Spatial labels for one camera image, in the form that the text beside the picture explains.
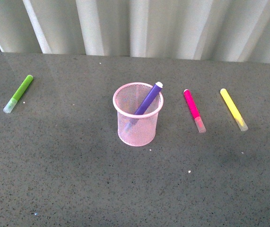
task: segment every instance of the purple marker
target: purple marker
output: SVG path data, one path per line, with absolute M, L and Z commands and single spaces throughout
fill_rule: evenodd
M 163 84 L 161 82 L 157 82 L 149 91 L 148 95 L 145 97 L 139 108 L 136 110 L 135 115 L 143 115 L 162 88 Z M 131 127 L 138 122 L 138 120 L 139 119 L 132 118 L 131 121 L 126 124 L 124 131 L 130 130 Z
M 135 115 L 143 115 L 144 112 L 148 109 L 149 105 L 153 102 L 156 96 L 159 94 L 161 89 L 163 88 L 163 84 L 161 82 L 157 82 L 152 89 L 150 90 L 149 94 L 143 100 L 139 108 L 136 110 Z

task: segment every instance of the cup rim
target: cup rim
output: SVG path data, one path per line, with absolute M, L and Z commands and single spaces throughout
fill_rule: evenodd
M 118 107 L 118 105 L 117 105 L 116 102 L 115 102 L 115 99 L 116 99 L 116 97 L 117 97 L 117 94 L 118 94 L 123 88 L 125 88 L 125 87 L 127 87 L 127 86 L 130 86 L 130 85 L 137 85 L 137 84 L 145 85 L 145 86 L 148 86 L 148 87 L 150 87 L 150 88 L 153 87 L 153 86 L 150 85 L 150 84 L 141 83 L 141 82 L 133 82 L 133 83 L 128 83 L 128 84 L 125 84 L 125 85 L 121 86 L 120 88 L 118 88 L 118 89 L 116 90 L 116 92 L 114 93 L 114 96 L 113 96 L 113 104 L 114 104 L 115 109 L 116 109 L 119 113 L 121 113 L 122 115 L 124 115 L 124 116 L 126 116 L 126 117 L 130 117 L 130 118 L 135 118 L 135 119 L 148 118 L 148 117 L 151 117 L 151 116 L 157 114 L 157 113 L 161 110 L 161 108 L 162 108 L 162 106 L 163 106 L 163 102 L 164 102 L 164 100 L 163 100 L 163 95 L 162 95 L 161 92 L 159 92 L 159 96 L 160 96 L 160 100 L 161 100 L 161 101 L 160 101 L 160 105 L 158 106 L 158 108 L 157 108 L 156 110 L 154 110 L 154 111 L 151 112 L 151 113 L 143 114 L 143 115 L 134 115 L 134 114 L 127 113 L 127 112 L 123 111 L 122 109 L 120 109 L 120 108 Z

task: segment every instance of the green marker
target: green marker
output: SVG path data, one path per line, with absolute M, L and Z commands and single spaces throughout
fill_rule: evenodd
M 13 97 L 10 99 L 10 101 L 8 102 L 8 104 L 3 108 L 3 112 L 5 113 L 10 113 L 13 108 L 15 107 L 16 103 L 18 102 L 18 100 L 20 99 L 20 97 L 23 95 L 23 93 L 26 91 L 27 87 L 30 85 L 30 83 L 33 80 L 33 76 L 32 75 L 28 75 L 25 80 L 22 82 L 22 84 L 20 85 L 20 87 L 17 89 L 17 91 L 15 92 L 15 94 L 13 95 Z

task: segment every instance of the pen holder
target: pen holder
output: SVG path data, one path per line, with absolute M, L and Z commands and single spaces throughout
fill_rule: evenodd
M 161 92 L 143 115 L 134 115 L 153 86 L 145 83 L 129 83 L 120 87 L 113 96 L 118 115 L 118 136 L 130 146 L 144 146 L 156 134 L 158 112 L 163 106 Z

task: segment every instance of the yellow marker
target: yellow marker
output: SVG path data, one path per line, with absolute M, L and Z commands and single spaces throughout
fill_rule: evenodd
M 238 111 L 237 107 L 235 106 L 233 100 L 229 96 L 226 89 L 225 88 L 221 89 L 220 93 L 221 93 L 224 101 L 226 102 L 231 114 L 234 116 L 235 121 L 239 125 L 239 128 L 241 129 L 241 131 L 248 130 L 248 127 L 247 127 L 246 123 L 244 122 L 240 112 Z

